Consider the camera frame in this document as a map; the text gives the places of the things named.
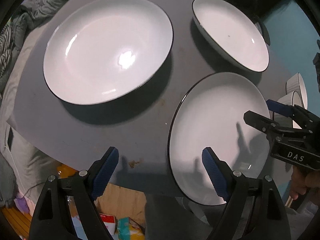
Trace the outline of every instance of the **white bowl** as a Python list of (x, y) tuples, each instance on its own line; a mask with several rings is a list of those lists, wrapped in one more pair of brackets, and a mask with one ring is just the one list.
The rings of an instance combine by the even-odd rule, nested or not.
[(44, 78), (69, 103), (107, 102), (148, 81), (172, 42), (172, 24), (154, 3), (96, 0), (55, 30), (44, 55)]
[(268, 157), (266, 135), (247, 125), (248, 110), (270, 118), (257, 87), (235, 73), (217, 73), (199, 81), (183, 98), (173, 117), (168, 162), (186, 197), (204, 205), (219, 205), (219, 197), (202, 164), (211, 147), (220, 160), (245, 176), (257, 178)]
[(240, 10), (223, 0), (194, 0), (192, 9), (199, 31), (226, 60), (255, 72), (268, 67), (265, 41)]
[(307, 109), (308, 108), (307, 90), (306, 90), (306, 86), (304, 84), (303, 78), (300, 73), (296, 73), (285, 84), (286, 94), (289, 94), (293, 91), (297, 91), (297, 93), (299, 94), (299, 96), (302, 100), (302, 106), (305, 109)]
[[(281, 97), (278, 100), (278, 102), (282, 103), (284, 105), (302, 106), (302, 101), (301, 101), (301, 98), (300, 98), (297, 91), (290, 92), (289, 94), (285, 95), (284, 97)], [(293, 121), (290, 117), (285, 117), (283, 115), (274, 113), (273, 120), (275, 120), (281, 126), (284, 126), (284, 127), (301, 129), (301, 127), (295, 121)]]

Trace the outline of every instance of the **gray table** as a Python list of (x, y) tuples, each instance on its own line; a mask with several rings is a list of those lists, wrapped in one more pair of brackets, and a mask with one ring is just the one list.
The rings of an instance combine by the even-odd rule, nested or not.
[(241, 71), (201, 36), (192, 20), (193, 0), (150, 0), (164, 9), (174, 29), (172, 51), (155, 76), (111, 102), (94, 106), (65, 103), (44, 81), (46, 44), (68, 15), (91, 1), (70, 0), (50, 21), (26, 63), (11, 116), (20, 135), (66, 165), (88, 169), (114, 146), (120, 160), (110, 182), (146, 193), (181, 196), (168, 169), (168, 132), (178, 104), (198, 80), (210, 73), (236, 72), (256, 84), (265, 99), (285, 95), (290, 74), (271, 51), (265, 72)]

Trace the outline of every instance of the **cable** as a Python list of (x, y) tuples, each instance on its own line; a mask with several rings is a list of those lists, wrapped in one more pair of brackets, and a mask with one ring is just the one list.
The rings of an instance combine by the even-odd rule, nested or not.
[(26, 192), (21, 198), (16, 198), (16, 199), (23, 199), (23, 198), (28, 194), (28, 192), (29, 192), (30, 190), (32, 190), (34, 187), (37, 187), (37, 186), (39, 186), (39, 185), (41, 185), (41, 184), (44, 184), (44, 183), (45, 183), (45, 182), (40, 182), (40, 183), (38, 183), (38, 184), (30, 187), (30, 188), (27, 190), (27, 192)]

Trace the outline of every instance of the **blue gripper pad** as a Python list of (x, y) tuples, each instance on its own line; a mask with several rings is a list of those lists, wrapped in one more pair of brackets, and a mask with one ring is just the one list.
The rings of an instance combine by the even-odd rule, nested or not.
[(118, 162), (119, 152), (114, 148), (92, 181), (92, 191), (90, 196), (93, 200), (102, 196)]
[[(217, 195), (219, 197), (222, 197), (224, 201), (228, 201), (231, 196), (230, 190), (229, 190), (230, 183), (231, 183), (231, 175), (225, 174), (224, 176), (224, 174), (219, 169), (217, 163), (215, 162), (215, 160), (213, 159), (209, 151), (211, 151), (214, 154), (214, 156), (216, 157), (216, 161), (220, 162), (219, 158), (215, 155), (214, 151), (210, 147), (207, 147), (207, 148), (204, 148), (204, 150), (202, 151), (202, 163), (209, 175), (209, 178), (212, 182), (212, 185), (215, 191), (217, 192)], [(227, 173), (231, 172), (231, 169), (229, 168), (229, 166), (224, 172), (227, 172)]]
[(268, 109), (272, 112), (283, 115), (285, 117), (290, 117), (292, 115), (290, 106), (281, 104), (279, 102), (276, 102), (270, 99), (267, 100), (266, 103), (267, 103)]

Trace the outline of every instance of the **food stain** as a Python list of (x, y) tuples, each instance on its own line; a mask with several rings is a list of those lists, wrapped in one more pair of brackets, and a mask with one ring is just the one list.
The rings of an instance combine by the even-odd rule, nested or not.
[(161, 98), (159, 100), (160, 106), (164, 106), (165, 105), (165, 100), (163, 98)]
[(142, 163), (142, 159), (140, 159), (140, 160), (137, 161), (137, 162), (136, 162), (136, 161), (128, 162), (128, 164), (129, 164), (129, 166), (130, 166), (131, 169), (133, 169), (135, 165), (140, 164), (140, 163)]

